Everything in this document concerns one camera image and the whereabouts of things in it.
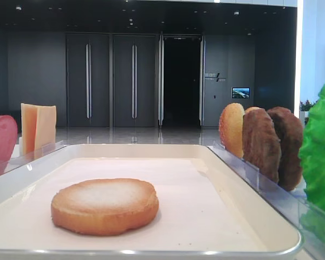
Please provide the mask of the green lettuce leaf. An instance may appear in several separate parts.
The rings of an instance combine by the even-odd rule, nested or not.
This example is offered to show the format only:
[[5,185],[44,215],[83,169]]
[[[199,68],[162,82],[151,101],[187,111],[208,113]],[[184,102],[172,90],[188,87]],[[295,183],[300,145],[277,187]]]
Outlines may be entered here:
[[325,211],[325,85],[309,111],[299,151],[309,202]]

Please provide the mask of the round bread slice on tray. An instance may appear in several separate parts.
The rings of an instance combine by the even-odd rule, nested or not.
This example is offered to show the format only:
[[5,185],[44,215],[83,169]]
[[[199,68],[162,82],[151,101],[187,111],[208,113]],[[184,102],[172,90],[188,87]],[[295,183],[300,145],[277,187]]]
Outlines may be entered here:
[[157,215],[154,186],[131,178],[93,179],[54,195],[54,225],[83,235],[113,236],[148,225]]

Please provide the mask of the front brown meat patty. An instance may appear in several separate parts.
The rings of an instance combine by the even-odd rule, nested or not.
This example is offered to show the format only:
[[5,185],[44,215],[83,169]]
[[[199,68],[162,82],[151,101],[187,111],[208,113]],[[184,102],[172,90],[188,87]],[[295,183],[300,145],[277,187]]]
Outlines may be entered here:
[[244,160],[277,184],[281,159],[280,139],[270,115],[264,109],[257,108],[245,113],[242,140]]

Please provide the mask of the brown meat patty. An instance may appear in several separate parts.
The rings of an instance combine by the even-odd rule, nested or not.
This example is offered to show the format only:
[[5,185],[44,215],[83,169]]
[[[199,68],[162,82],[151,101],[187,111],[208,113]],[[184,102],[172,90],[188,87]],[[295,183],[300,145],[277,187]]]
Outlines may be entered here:
[[277,184],[281,159],[280,139],[270,115],[264,109],[257,108],[245,113],[242,140],[244,160]]
[[267,110],[273,120],[281,146],[278,168],[278,185],[292,191],[301,181],[302,167],[298,157],[303,141],[301,121],[287,108],[274,107]]

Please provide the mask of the pale cheese slice inner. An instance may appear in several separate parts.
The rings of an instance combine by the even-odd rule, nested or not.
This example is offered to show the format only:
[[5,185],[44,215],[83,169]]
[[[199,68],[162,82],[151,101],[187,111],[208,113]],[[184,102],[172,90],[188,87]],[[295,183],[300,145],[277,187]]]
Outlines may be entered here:
[[56,117],[56,106],[37,106],[34,159],[55,147]]

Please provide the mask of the rear brown meat patty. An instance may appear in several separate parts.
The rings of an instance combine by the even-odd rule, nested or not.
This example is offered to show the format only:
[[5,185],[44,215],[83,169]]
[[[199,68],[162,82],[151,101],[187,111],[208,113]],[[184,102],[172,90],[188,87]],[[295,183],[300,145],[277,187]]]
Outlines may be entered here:
[[281,146],[278,168],[278,185],[292,191],[301,181],[302,167],[298,157],[303,141],[301,121],[287,108],[274,107],[267,110],[273,120]]

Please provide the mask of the orange cheese slice outer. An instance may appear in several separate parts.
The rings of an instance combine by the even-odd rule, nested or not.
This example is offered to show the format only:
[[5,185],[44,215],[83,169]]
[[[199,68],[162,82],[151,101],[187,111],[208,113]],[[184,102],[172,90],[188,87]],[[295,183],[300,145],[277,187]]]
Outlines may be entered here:
[[22,152],[28,154],[35,150],[37,106],[21,103]]

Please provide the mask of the red tomato slice outer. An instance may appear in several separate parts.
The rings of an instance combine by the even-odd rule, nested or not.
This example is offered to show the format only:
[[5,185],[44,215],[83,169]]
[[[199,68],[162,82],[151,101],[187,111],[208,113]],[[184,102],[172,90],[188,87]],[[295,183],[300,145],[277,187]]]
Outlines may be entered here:
[[17,123],[9,115],[0,115],[0,162],[11,158],[17,141]]

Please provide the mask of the golden bun slice inner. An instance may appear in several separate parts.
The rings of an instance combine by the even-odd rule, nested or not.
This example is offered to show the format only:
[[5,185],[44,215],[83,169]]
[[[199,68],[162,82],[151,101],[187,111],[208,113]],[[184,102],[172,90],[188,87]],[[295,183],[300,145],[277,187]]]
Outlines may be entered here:
[[219,135],[221,143],[235,156],[243,157],[243,116],[244,108],[240,103],[228,104],[219,118]]

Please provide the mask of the dark double door middle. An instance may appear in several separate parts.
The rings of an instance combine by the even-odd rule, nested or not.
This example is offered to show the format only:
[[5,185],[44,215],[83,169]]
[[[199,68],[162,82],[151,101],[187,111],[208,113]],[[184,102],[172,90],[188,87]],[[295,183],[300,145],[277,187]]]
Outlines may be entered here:
[[114,126],[155,125],[155,37],[114,36]]

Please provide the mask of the dark double door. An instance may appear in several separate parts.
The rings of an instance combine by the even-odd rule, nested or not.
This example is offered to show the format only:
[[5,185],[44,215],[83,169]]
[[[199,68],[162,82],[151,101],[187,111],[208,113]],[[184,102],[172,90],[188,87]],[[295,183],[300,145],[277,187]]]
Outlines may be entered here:
[[109,36],[67,35],[68,126],[109,127]]
[[114,126],[155,125],[155,37],[114,36]]

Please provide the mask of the dark double door left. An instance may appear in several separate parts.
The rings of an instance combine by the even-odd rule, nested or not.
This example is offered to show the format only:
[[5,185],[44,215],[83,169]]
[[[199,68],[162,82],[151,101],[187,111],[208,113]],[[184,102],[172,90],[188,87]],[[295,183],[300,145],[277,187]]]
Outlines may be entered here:
[[68,126],[109,127],[109,36],[67,35]]

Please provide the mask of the white rectangular tray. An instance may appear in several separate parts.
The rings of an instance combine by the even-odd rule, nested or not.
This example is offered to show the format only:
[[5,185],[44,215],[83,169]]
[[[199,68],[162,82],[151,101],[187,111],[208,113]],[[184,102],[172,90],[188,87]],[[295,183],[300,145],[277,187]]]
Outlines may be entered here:
[[[151,183],[159,212],[120,236],[57,228],[50,204],[88,179]],[[293,259],[303,236],[208,147],[70,145],[0,176],[0,259]]]

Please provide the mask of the flower planter box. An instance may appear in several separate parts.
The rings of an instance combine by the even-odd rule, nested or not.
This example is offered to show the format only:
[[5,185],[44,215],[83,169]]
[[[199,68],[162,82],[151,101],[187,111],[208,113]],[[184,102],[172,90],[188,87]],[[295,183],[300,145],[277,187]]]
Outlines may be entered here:
[[310,109],[316,105],[315,102],[311,102],[309,100],[306,100],[305,102],[300,102],[300,120],[302,122],[302,125],[305,126],[309,120],[309,111]]

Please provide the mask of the clear acrylic rack left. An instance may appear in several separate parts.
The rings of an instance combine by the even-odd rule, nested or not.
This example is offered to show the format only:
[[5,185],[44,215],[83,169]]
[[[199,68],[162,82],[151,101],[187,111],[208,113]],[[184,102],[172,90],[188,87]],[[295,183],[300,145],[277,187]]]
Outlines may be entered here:
[[54,144],[47,144],[43,146],[41,149],[35,150],[25,155],[20,155],[15,158],[11,158],[6,162],[0,162],[0,176],[19,168],[23,165],[29,164],[34,160],[37,160],[45,155],[53,153],[61,148],[63,148],[65,144],[63,141],[54,143]]

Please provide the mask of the clear acrylic rack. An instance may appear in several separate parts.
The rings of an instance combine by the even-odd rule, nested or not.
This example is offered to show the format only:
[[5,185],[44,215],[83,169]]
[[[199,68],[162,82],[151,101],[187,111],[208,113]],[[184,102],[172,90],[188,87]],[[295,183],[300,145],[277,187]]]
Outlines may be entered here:
[[0,162],[0,176],[19,168],[23,165],[29,164],[34,160],[37,160],[45,155],[53,153],[61,148],[63,148],[65,144],[63,141],[54,143],[54,144],[47,144],[43,146],[41,149],[35,150],[25,155],[20,155],[15,158],[11,158],[6,162]]
[[325,212],[307,201],[304,191],[287,192],[259,169],[214,142],[209,148],[278,213],[298,228],[305,239],[304,251],[312,259],[325,259]]

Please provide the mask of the clear acrylic rack right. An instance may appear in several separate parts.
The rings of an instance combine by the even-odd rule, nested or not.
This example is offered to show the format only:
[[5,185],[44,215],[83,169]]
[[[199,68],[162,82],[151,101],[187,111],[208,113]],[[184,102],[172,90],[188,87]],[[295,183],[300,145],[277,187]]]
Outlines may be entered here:
[[209,148],[278,213],[298,228],[305,239],[304,251],[312,259],[325,259],[325,212],[307,201],[304,191],[287,192],[259,169],[214,142]]

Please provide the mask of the wall display screen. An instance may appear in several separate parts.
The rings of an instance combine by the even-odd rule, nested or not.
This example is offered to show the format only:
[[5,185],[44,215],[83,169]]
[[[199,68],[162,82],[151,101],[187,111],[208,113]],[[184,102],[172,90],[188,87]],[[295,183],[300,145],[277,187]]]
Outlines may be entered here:
[[249,99],[250,88],[232,88],[233,99]]

